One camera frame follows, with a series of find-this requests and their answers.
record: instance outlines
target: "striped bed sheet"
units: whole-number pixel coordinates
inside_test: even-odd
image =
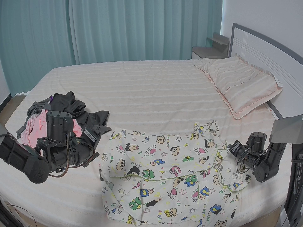
[[[74,65],[51,70],[26,96],[6,123],[14,136],[34,101],[73,91],[86,110],[109,110],[107,126],[151,134],[188,134],[196,121],[216,120],[223,140],[246,143],[251,132],[270,135],[274,116],[264,104],[235,120],[214,85],[195,65],[199,60],[127,61]],[[101,137],[102,154],[111,132]],[[242,191],[232,225],[237,227],[267,214],[286,199],[291,149],[286,148],[280,170],[261,184],[254,178]],[[0,194],[27,209],[41,224],[58,226],[124,226],[108,220],[101,200],[99,159],[87,168],[70,169],[66,176],[33,184],[0,161]],[[194,226],[187,221],[175,226]]]

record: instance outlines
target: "pink shirt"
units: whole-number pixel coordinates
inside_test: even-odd
[[[26,124],[25,130],[21,133],[21,138],[19,139],[19,142],[24,145],[29,145],[32,148],[36,147],[37,139],[46,137],[46,113],[48,111],[45,109],[42,109],[41,114],[34,114],[32,115]],[[80,137],[82,134],[82,130],[80,125],[78,124],[76,119],[73,119],[74,121],[74,129],[73,132],[76,134],[77,137]]]

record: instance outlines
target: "baseboard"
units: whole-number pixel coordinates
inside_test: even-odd
[[[0,105],[0,113],[1,111],[4,109],[4,107],[6,106],[6,104],[8,104],[8,102],[11,100],[12,96],[11,94],[9,94],[6,99],[3,101],[3,103]]]

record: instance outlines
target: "headboard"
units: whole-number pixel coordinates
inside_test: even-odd
[[[271,71],[284,88],[268,104],[279,118],[303,114],[303,58],[281,43],[234,23],[229,57],[235,53]]]

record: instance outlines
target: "pillow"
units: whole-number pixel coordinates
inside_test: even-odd
[[[203,58],[196,65],[215,85],[235,119],[278,95],[283,85],[262,68],[248,65],[238,56],[226,59]]]

